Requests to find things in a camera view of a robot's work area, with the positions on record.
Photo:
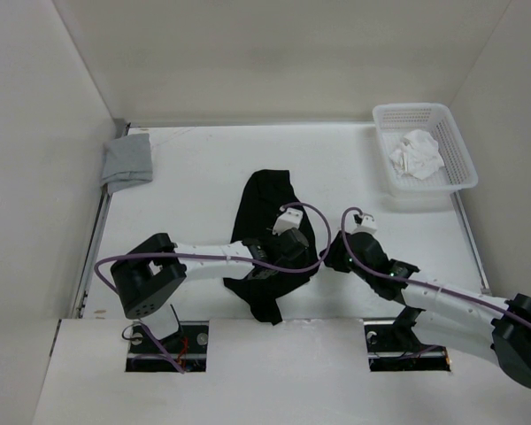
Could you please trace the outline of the black tank top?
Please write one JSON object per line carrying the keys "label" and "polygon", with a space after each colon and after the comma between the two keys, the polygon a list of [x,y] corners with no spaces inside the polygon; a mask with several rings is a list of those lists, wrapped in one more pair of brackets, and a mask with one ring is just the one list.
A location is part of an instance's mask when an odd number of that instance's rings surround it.
{"label": "black tank top", "polygon": [[[231,240],[262,239],[272,234],[280,208],[298,200],[288,170],[259,170],[251,175],[242,192]],[[225,278],[224,286],[245,301],[259,322],[277,325],[282,316],[277,299],[308,283],[319,271],[301,274],[277,273],[265,280]]]}

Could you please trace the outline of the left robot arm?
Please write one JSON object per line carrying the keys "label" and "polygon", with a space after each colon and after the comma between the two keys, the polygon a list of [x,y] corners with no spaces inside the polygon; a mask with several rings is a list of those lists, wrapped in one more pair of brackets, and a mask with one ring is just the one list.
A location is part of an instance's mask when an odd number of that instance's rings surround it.
{"label": "left robot arm", "polygon": [[125,316],[144,323],[152,344],[168,353],[181,342],[171,297],[182,284],[221,279],[255,316],[276,324],[277,298],[307,282],[316,261],[297,228],[205,246],[173,243],[158,233],[114,260],[110,273]]}

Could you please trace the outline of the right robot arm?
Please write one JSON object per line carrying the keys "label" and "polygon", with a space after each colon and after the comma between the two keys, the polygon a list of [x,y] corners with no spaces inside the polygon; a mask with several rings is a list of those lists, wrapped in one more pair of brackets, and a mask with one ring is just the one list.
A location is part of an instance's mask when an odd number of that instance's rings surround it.
{"label": "right robot arm", "polygon": [[531,297],[505,299],[422,282],[418,267],[389,258],[365,232],[339,233],[321,254],[326,267],[355,274],[377,296],[403,306],[392,330],[399,348],[453,348],[500,367],[531,390]]}

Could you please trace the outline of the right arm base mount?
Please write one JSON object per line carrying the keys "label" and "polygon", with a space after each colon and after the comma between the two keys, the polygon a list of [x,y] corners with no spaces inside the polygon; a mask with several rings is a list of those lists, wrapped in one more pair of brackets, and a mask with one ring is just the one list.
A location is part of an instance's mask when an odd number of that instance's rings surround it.
{"label": "right arm base mount", "polygon": [[422,344],[393,321],[367,321],[364,331],[371,372],[450,372],[444,347]]}

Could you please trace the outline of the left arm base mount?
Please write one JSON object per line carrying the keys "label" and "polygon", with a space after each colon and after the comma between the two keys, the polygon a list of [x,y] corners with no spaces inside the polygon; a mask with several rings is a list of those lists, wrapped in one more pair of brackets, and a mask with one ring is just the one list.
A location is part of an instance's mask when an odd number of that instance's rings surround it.
{"label": "left arm base mount", "polygon": [[[139,324],[124,328],[121,338],[128,343],[127,372],[177,373],[177,369],[147,337]],[[160,343],[185,373],[206,371],[209,343],[208,321],[182,321],[179,333]]]}

